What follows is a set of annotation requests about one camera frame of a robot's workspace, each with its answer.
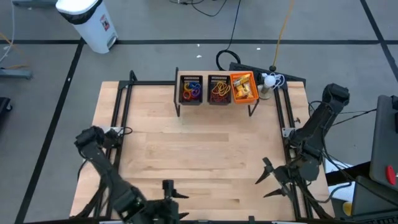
orange basket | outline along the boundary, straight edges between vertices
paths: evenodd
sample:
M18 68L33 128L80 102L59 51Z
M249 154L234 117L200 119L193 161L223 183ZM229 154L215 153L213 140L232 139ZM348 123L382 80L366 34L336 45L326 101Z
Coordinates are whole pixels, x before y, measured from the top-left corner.
M253 98L249 98L249 99L236 99L236 90L234 87L234 82L235 80L241 78L244 75L250 74L250 89L251 89L251 93L253 94ZM256 101L259 98L259 93L257 91L257 85L256 85L256 81L254 81L254 75L253 72L241 72L241 73L232 73L230 75L231 77L231 88L232 88L232 94L234 96L234 101L235 103L252 103L254 101Z

black floor tape line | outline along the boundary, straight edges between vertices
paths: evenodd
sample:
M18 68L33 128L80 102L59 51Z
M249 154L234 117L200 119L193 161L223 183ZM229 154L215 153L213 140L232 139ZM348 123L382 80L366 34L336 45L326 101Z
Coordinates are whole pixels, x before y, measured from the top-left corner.
M40 173L42 171L45 158L47 157L47 153L49 152L51 141L54 136L54 132L57 127L58 121L60 119L62 108L63 108L63 105L67 98L68 90L69 90L70 84L72 82L73 75L75 74L75 70L76 70L77 64L79 62L84 43L85 43L85 41L83 39L80 39L80 42L76 48L75 56L73 57L72 63L69 68L68 75L65 79L65 83L63 84L60 98L58 99L57 106L55 107L55 111L54 111L54 114L51 119L49 130L47 131L47 134L45 136L44 143L43 143L42 149L39 154L39 158L37 159L35 169L33 170L32 177L30 178L29 185L27 186L27 190L25 192L24 199L22 200L21 207L19 208L16 220L15 220L16 224L23 223L25 220L25 216L27 214L30 202L32 200L33 193L34 193L34 191L36 189L36 185L39 181Z
M380 46L383 49L383 52L387 58L388 64L390 65L391 70L398 81L398 67L397 67L396 61L394 60L393 56L391 55L390 50L388 49L387 42L384 40L384 38L380 32L380 29L377 26L376 21L374 20L372 12L371 12L368 4L366 3L366 1L361 0L361 4L362 4L363 9L365 10L366 16L369 19L369 22L372 25L373 31L374 31L378 41L380 41Z
M398 40L389 40L391 44L398 44ZM15 44L79 44L79 40L14 40ZM232 44L276 44L278 40L241 39L232 40ZM157 44L229 44L224 39L192 39L192 40L117 40L116 45L157 45ZM296 45L372 45L380 44L379 40L281 40L280 44Z

black basket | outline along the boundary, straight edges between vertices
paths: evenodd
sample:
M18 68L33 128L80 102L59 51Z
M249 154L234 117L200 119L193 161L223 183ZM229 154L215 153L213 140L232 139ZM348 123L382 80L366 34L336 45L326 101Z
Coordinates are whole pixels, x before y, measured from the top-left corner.
M218 82L226 83L228 86L231 86L231 77L229 75L209 75L208 76L208 84L207 84L207 102L211 105L228 105L231 103L231 89L226 94L225 101L215 101L211 97L211 91L217 85Z
M200 84L200 93L199 93L198 97L193 98L191 100L186 100L183 97L184 84L191 83L191 82ZM180 95L178 97L178 101L182 105L200 105L203 102L203 76L201 76L201 75L182 75L182 76L180 76Z

gray floor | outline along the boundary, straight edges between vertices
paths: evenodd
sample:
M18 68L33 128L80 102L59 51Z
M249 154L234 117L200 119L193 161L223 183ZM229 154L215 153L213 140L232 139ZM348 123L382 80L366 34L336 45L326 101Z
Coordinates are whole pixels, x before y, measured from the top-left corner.
M228 39L238 0L229 0L217 17L209 18L190 6L167 0L105 1L122 40ZM386 40L398 39L394 0L367 0ZM216 11L220 1L198 5ZM288 0L242 1L235 39L277 39ZM0 32L11 35L9 2L0 2ZM16 39L77 40L73 27L54 9L16 8ZM284 39L376 40L359 1L296 1ZM76 45L19 45L34 72L32 80L0 79L0 96L12 98L14 110L0 133L0 217L12 223L22 202L35 162L67 75ZM215 55L226 45L116 45L105 55L83 48L47 160L26 221L67 218L81 158L74 137L92 121L100 84L126 79L133 69L140 80L172 80L182 70L216 70ZM398 46L391 45L398 57ZM232 45L242 63L267 68L275 45ZM278 71L307 79L308 100L319 100L326 84L347 86L351 102L345 111L370 110L377 96L398 95L397 80L380 45L281 45ZM232 58L221 57L228 67ZM1 64L24 63L12 52ZM338 120L350 115L340 115ZM331 129L329 152L343 162L359 164L371 155L374 114Z

wooden table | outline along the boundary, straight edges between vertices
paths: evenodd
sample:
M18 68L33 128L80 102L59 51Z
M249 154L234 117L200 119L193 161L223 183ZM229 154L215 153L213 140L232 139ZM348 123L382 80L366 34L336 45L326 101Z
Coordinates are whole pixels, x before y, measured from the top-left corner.
M299 128L308 119L307 96L302 82L289 82L288 86L294 118L301 120L296 123ZM103 82L94 125L110 125L117 87L118 82ZM124 138L121 176L139 187L148 199L162 198L162 180L173 179L176 189L190 197L177 199L180 212L190 212L185 220L248 220L250 215L256 220L294 220L288 197L262 197L280 187L275 178L254 184L264 170L263 157L268 157L274 167L285 164L274 97L261 100L252 117L248 116L247 106L204 103L181 106L179 118L173 97L172 85L133 86L127 118L133 133ZM91 164L83 168L70 215L76 215L88 203L99 179ZM319 200L329 196L322 168L309 189ZM300 192L298 197L305 217ZM331 203L322 206L334 216Z

